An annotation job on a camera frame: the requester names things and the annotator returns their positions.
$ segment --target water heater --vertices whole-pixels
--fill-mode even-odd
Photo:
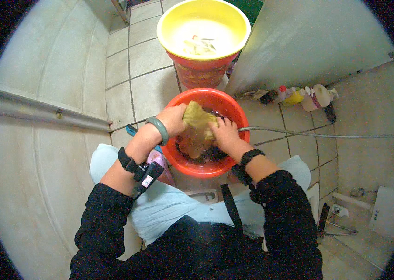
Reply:
[[[384,237],[394,237],[394,188],[379,187],[369,227]]]

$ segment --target green bangle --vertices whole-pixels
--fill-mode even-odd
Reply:
[[[169,140],[169,134],[167,133],[167,129],[166,129],[166,127],[164,126],[164,124],[159,120],[159,119],[157,119],[156,117],[154,117],[154,116],[151,116],[150,118],[147,118],[147,120],[145,121],[145,123],[151,123],[151,124],[153,124],[157,129],[158,129],[158,131],[160,132],[160,134],[161,134],[161,138],[162,138],[162,141],[161,141],[161,146],[164,146],[164,145],[166,145],[167,144],[167,141]]]

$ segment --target electrical outlet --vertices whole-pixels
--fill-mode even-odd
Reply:
[[[338,204],[334,204],[331,209],[332,209],[332,213],[334,213],[337,216],[343,217],[346,215],[349,217],[348,209],[346,209],[343,206],[340,206]]]

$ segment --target red bucket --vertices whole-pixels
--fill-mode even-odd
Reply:
[[[189,60],[166,51],[167,55],[174,61],[177,69],[178,79],[189,88],[206,87],[215,88],[223,79],[228,65],[236,58],[237,53],[216,60]]]
[[[227,116],[230,120],[235,121],[238,127],[249,126],[247,117],[240,105],[226,93],[211,88],[196,88],[185,91],[173,98],[166,108],[182,103],[188,104],[191,100],[196,101],[203,107],[211,108]],[[250,132],[240,132],[239,137],[249,142]],[[170,139],[161,149],[167,160],[169,160],[178,171],[195,178],[208,179],[220,176],[229,171],[231,167],[236,164],[234,159],[229,156],[222,160],[209,162],[204,165],[195,164],[186,159],[177,150],[175,139]]]

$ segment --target hand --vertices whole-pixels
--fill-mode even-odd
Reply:
[[[239,143],[245,143],[245,141],[240,139],[235,122],[231,122],[227,117],[223,120],[221,117],[217,117],[216,120],[219,127],[215,123],[209,123],[208,125],[216,138],[217,147],[227,154],[232,154],[233,149],[236,149]]]
[[[166,127],[169,138],[177,136],[186,128],[186,124],[183,122],[184,110],[186,110],[186,104],[182,103],[166,108],[157,115],[157,119]]]

